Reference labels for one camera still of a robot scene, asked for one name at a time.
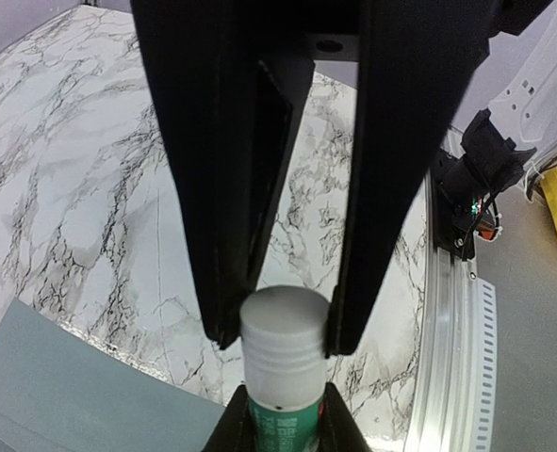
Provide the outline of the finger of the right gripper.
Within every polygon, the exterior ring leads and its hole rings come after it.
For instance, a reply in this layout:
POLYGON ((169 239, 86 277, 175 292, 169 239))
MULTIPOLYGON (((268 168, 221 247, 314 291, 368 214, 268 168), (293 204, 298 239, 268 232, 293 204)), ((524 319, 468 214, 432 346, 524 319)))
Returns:
POLYGON ((282 1, 135 1, 205 335, 255 290, 315 64, 282 1))
POLYGON ((351 1, 359 37, 347 215, 325 352, 357 349, 401 227, 478 67, 496 1, 351 1))

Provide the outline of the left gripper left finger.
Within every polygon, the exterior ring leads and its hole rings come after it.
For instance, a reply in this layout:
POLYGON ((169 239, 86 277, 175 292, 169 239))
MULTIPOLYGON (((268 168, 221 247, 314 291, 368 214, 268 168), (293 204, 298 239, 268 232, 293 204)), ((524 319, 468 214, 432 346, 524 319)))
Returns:
POLYGON ((218 424, 213 429, 204 452, 255 452, 254 422, 244 384, 235 390, 218 424))

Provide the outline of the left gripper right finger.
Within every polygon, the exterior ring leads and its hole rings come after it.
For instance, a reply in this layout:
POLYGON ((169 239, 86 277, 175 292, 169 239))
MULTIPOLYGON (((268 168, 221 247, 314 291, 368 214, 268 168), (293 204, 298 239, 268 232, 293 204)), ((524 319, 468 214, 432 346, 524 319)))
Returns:
POLYGON ((319 451, 365 452, 368 444, 336 386, 327 382, 319 420, 319 451))

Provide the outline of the white green glue stick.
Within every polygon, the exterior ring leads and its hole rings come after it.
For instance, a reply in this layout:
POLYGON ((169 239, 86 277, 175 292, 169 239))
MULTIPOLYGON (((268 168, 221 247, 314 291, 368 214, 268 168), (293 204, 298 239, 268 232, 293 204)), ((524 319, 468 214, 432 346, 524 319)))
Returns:
POLYGON ((249 412, 258 451, 316 451, 327 381, 329 301, 296 286, 251 294, 240 308, 249 412))

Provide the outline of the blue-grey envelope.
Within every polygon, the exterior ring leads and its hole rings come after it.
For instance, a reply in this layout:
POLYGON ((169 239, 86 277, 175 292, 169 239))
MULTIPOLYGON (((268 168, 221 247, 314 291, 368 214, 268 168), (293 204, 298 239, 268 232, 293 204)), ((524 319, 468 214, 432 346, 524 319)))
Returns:
POLYGON ((1 321, 0 451, 199 451, 222 413, 19 300, 1 321))

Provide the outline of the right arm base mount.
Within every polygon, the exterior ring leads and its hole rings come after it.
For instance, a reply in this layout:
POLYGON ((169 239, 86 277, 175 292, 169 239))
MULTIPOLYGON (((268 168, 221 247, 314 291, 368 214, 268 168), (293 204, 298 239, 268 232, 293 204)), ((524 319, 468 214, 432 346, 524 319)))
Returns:
POLYGON ((479 111, 462 134, 463 154, 456 157, 439 149, 430 166, 434 239, 438 247, 463 261, 475 257, 473 235, 496 197, 516 184, 535 148, 519 151, 491 121, 491 111, 479 111))

